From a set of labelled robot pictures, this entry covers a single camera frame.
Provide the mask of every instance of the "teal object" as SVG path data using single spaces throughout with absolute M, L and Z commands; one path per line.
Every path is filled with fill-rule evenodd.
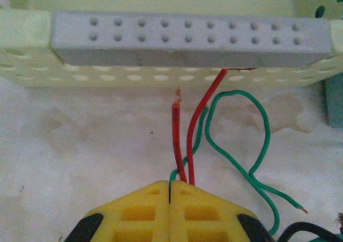
M 343 128 L 343 73 L 325 80 L 326 112 L 328 124 Z

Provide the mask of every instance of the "green wire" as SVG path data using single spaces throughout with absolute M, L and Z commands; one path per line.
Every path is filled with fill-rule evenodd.
M 196 138 L 195 138 L 195 142 L 194 142 L 194 146 L 193 146 L 193 155 L 197 152 L 199 146 L 200 146 L 200 142 L 201 142 L 201 139 L 202 139 L 202 132 L 203 132 L 203 126 L 204 126 L 204 120 L 205 120 L 205 116 L 208 112 L 208 108 L 205 107 L 199 117 L 199 123 L 198 123 L 198 130 L 197 130 L 197 135 L 196 135 Z M 186 163 L 188 162 L 188 157 L 184 157 L 182 159 L 182 163 L 183 163 L 183 166 L 186 165 Z M 170 202 L 170 191 L 171 191 L 171 188 L 172 188 L 172 181 L 174 181 L 176 179 L 176 176 L 178 175 L 178 171 L 177 169 L 176 170 L 173 170 L 170 174 L 170 177 L 169 177 L 169 202 Z

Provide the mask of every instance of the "stripped wire end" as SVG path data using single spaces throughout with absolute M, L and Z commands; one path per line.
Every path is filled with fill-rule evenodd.
M 300 208 L 300 210 L 302 210 L 304 213 L 306 213 L 306 214 L 308 214 L 309 212 L 308 211 L 306 211 L 306 209 L 305 208 Z

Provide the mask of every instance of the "white cloth surface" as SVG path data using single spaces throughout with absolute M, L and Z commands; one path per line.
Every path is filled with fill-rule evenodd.
M 189 120 L 206 89 L 182 88 L 184 154 Z M 63 241 L 92 208 L 167 180 L 175 168 L 174 91 L 24 88 L 0 79 L 1 241 Z M 271 195 L 281 217 L 274 237 L 297 221 L 339 233 L 343 131 L 326 125 L 320 85 L 248 91 L 266 106 L 273 131 L 256 177 L 309 211 Z M 214 118 L 214 140 L 248 170 L 263 143 L 262 118 L 239 96 L 219 102 Z M 271 228 L 268 205 L 204 135 L 194 160 L 196 186 L 250 209 Z M 302 232 L 291 241 L 315 237 Z

